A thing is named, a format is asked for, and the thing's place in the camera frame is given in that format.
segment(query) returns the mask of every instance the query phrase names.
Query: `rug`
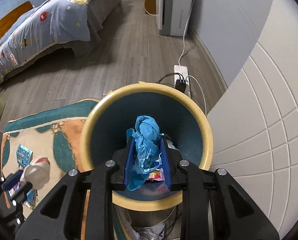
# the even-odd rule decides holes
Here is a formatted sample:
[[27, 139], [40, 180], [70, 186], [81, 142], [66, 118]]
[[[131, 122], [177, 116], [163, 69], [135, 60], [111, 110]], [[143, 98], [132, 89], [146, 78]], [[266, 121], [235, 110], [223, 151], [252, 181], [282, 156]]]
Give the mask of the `rug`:
[[[36, 193], [32, 205], [38, 205], [57, 182], [71, 169], [84, 171], [80, 158], [80, 137], [83, 125], [99, 99], [88, 98], [77, 103], [29, 115], [15, 121], [9, 121], [5, 127], [1, 145], [1, 171], [7, 177], [19, 169], [16, 150], [19, 144], [33, 151], [33, 159], [46, 156], [50, 161], [50, 180]], [[5, 201], [10, 207], [8, 193]], [[28, 217], [31, 209], [23, 207]], [[124, 234], [124, 226], [115, 208], [113, 208], [115, 238], [130, 239]]]

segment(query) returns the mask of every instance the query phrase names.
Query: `power strip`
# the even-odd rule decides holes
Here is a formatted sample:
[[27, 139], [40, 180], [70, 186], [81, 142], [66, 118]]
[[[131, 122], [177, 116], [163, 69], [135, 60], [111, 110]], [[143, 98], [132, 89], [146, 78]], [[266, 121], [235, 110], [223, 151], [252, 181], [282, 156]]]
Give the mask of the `power strip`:
[[[186, 90], [185, 90], [185, 95], [191, 98], [190, 95], [190, 84], [189, 84], [189, 78], [188, 78], [188, 68], [186, 66], [180, 66], [180, 65], [175, 65], [174, 67], [174, 72], [175, 73], [180, 73], [184, 76], [185, 81], [186, 81]], [[174, 80], [174, 86], [176, 85], [176, 80], [179, 79], [179, 75], [175, 75], [175, 80]]]

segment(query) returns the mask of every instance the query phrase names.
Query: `crumpled blue plastic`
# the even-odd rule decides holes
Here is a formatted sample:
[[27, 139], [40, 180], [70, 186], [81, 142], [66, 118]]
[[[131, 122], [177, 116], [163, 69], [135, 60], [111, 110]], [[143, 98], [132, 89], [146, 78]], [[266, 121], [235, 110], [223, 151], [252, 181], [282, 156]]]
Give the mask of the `crumpled blue plastic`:
[[156, 121], [146, 115], [138, 116], [135, 131], [127, 130], [127, 139], [132, 136], [135, 140], [136, 159], [132, 168], [129, 190], [140, 188], [148, 179], [150, 172], [161, 165], [160, 150], [157, 146], [162, 134]]

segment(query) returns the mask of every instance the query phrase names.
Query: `white tiled panel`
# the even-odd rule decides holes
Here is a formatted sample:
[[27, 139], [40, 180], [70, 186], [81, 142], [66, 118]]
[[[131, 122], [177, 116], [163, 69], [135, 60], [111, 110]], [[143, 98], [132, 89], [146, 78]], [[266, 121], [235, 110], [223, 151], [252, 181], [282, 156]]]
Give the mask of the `white tiled panel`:
[[298, 6], [273, 0], [243, 69], [208, 115], [223, 167], [282, 239], [298, 219]]

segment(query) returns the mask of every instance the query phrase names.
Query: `cartoon print bedding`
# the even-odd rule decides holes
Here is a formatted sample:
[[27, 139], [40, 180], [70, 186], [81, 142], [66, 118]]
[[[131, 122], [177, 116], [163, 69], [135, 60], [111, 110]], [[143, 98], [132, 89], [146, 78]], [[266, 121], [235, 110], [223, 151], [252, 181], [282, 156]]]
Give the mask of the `cartoon print bedding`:
[[0, 40], [0, 83], [4, 76], [57, 43], [90, 41], [91, 0], [46, 0], [21, 15]]

